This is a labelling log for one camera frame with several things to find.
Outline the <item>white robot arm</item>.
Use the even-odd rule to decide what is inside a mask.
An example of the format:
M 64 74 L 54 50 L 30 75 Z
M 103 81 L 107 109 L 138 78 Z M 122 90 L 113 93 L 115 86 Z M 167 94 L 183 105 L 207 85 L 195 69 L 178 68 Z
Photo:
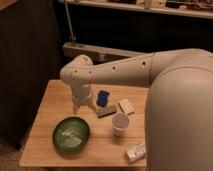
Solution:
M 60 78 L 78 106 L 92 101 L 92 84 L 148 88 L 147 171 L 213 171 L 212 52 L 161 51 L 99 65 L 79 55 Z

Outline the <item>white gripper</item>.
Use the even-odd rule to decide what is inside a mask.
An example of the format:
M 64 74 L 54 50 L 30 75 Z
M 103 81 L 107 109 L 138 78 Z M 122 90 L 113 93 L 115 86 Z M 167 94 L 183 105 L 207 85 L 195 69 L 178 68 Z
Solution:
M 72 101 L 73 105 L 73 114 L 76 115 L 79 106 L 88 106 L 91 110 L 96 113 L 96 106 L 93 103 L 93 93 L 90 84 L 72 86 Z

